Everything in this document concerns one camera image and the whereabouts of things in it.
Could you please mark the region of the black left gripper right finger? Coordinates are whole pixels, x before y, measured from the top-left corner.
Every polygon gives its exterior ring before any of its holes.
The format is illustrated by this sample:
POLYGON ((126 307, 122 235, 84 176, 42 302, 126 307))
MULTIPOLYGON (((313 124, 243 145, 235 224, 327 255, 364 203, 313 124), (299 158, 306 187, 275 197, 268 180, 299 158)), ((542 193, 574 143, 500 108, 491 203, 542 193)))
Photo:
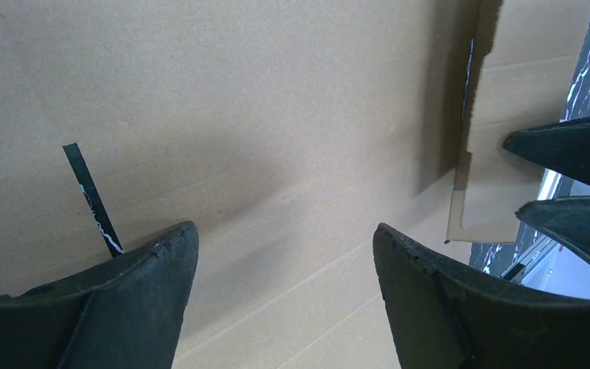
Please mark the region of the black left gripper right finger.
POLYGON ((388 224, 373 257, 403 368, 590 368, 590 300, 504 281, 388 224))

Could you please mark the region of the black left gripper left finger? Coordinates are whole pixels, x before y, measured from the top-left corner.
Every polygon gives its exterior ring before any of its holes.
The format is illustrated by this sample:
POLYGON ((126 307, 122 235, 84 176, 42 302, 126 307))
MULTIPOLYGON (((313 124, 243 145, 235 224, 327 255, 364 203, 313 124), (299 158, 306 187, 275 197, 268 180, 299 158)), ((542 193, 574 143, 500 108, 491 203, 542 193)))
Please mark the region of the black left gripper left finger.
POLYGON ((171 367, 198 251, 186 221, 77 274, 0 295, 0 368, 171 367))

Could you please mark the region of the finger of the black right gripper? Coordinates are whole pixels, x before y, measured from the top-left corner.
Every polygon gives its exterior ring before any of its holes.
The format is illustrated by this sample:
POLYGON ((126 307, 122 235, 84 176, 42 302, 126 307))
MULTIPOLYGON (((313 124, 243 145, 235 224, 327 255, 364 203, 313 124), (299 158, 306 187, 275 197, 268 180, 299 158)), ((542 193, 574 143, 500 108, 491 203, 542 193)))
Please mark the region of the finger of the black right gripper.
POLYGON ((590 186, 590 116, 511 133, 504 150, 590 186))
POLYGON ((530 201, 515 216, 590 264, 590 196, 530 201))

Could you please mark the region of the brown cardboard box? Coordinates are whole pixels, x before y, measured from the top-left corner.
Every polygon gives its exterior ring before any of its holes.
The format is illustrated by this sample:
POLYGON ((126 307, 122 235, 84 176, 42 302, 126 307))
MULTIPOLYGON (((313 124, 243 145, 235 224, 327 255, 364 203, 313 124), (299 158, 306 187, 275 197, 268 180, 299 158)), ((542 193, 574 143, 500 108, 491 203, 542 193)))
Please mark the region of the brown cardboard box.
POLYGON ((0 295, 182 221, 176 368, 397 368, 379 223, 445 243, 475 1, 0 1, 0 295))

